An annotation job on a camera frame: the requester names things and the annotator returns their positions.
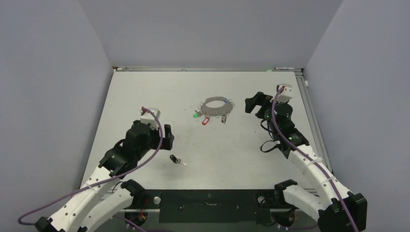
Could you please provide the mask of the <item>black headed key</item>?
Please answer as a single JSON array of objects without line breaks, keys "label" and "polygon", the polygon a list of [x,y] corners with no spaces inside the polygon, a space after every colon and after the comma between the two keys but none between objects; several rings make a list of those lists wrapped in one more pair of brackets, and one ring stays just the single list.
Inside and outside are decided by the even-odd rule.
[{"label": "black headed key", "polygon": [[175,155],[170,155],[170,159],[175,164],[182,164],[186,166],[186,163],[182,162],[182,159],[177,158]]}]

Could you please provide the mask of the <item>large grey keyring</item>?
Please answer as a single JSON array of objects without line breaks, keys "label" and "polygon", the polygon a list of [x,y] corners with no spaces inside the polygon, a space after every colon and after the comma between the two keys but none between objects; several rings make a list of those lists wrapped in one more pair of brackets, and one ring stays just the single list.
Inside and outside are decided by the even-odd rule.
[{"label": "large grey keyring", "polygon": [[[219,107],[208,106],[211,102],[222,102],[223,105]],[[223,124],[226,123],[227,116],[232,112],[235,104],[231,99],[225,97],[216,96],[207,98],[204,102],[201,102],[198,106],[198,109],[195,110],[195,113],[198,113],[199,117],[215,117],[220,118]]]}]

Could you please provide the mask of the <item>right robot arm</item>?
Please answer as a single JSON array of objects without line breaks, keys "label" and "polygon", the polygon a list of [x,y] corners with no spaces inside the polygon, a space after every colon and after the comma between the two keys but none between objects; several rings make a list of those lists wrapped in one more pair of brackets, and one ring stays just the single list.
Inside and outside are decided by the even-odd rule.
[{"label": "right robot arm", "polygon": [[307,138],[292,122],[293,108],[289,98],[257,92],[245,99],[245,112],[255,114],[284,157],[291,162],[315,189],[311,194],[296,181],[287,180],[274,187],[273,200],[280,207],[292,205],[316,221],[322,232],[362,232],[366,229],[367,200],[361,193],[354,194],[344,186],[315,154]]}]

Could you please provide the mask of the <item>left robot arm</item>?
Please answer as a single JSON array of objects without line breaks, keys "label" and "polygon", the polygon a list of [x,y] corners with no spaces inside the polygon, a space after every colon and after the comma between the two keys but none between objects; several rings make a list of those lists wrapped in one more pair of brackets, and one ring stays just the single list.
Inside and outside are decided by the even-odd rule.
[{"label": "left robot arm", "polygon": [[64,206],[48,217],[41,217],[34,224],[39,232],[91,232],[101,226],[118,211],[130,206],[138,208],[144,201],[144,188],[134,180],[121,184],[119,190],[103,200],[105,193],[137,167],[144,155],[154,150],[170,151],[174,135],[169,124],[160,127],[155,120],[136,120],[109,149],[90,178],[76,190]]}]

